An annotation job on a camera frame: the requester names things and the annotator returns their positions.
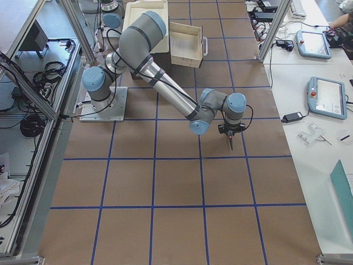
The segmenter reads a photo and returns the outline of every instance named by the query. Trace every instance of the blue joint cap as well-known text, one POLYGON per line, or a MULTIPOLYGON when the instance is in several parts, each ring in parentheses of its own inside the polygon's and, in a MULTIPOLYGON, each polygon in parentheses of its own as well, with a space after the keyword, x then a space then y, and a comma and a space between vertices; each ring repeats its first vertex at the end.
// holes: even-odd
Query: blue joint cap
POLYGON ((103 15, 103 22, 107 27, 116 29, 121 25, 121 18, 118 14, 108 13, 103 15))
POLYGON ((82 83, 88 92, 97 91, 103 85, 105 74, 103 70, 97 66, 93 66, 82 74, 82 83))
POLYGON ((163 18, 160 17, 160 15, 158 15, 156 12, 151 10, 144 12, 144 14, 154 20, 154 22, 159 26, 163 36, 165 36, 167 33, 167 28, 165 27, 165 22, 163 21, 163 18))
POLYGON ((203 120, 193 120, 190 122, 189 128, 194 134, 202 135, 207 132, 210 125, 203 120))
POLYGON ((231 111, 242 113, 247 107, 247 98, 241 93, 233 93, 227 97, 227 104, 231 111))
POLYGON ((208 94, 210 94, 214 89, 205 88, 200 96, 200 101, 203 102, 208 94))

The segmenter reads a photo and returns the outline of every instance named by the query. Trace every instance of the white handle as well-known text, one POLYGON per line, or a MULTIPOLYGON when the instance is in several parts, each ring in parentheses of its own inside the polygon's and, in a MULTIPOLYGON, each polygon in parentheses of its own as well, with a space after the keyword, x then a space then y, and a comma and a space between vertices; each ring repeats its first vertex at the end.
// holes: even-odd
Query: white handle
POLYGON ((202 45, 206 49, 206 52, 204 53, 204 57, 205 57, 208 54, 208 39, 206 37, 202 37, 202 45))

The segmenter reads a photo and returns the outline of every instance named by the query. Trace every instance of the person's arm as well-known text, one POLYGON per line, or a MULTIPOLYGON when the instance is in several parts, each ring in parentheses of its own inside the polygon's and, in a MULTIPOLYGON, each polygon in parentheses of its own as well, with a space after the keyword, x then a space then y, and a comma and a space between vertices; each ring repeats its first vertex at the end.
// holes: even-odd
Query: person's arm
POLYGON ((339 28, 345 24, 347 24, 350 20, 350 17, 349 17, 350 14, 344 14, 342 16, 340 16, 338 19, 336 19, 335 21, 333 21, 331 24, 330 24, 330 27, 335 29, 335 28, 339 28))

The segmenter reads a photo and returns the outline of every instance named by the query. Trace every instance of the black marker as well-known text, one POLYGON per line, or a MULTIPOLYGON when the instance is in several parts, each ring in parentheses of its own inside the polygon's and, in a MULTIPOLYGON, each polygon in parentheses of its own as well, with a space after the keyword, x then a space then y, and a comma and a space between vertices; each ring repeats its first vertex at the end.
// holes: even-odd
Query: black marker
POLYGON ((341 141, 346 140, 348 137, 350 137, 350 135, 344 136, 344 137, 341 138, 340 140, 341 140, 341 141))

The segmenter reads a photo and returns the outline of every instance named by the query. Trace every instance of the person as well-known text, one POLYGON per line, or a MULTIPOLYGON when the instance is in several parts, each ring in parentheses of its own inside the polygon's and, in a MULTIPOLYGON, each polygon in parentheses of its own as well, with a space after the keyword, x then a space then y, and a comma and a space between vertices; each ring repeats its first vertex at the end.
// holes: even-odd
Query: person
POLYGON ((353 10, 331 22, 330 28, 335 36, 338 36, 338 44, 346 52, 348 58, 353 60, 353 10))

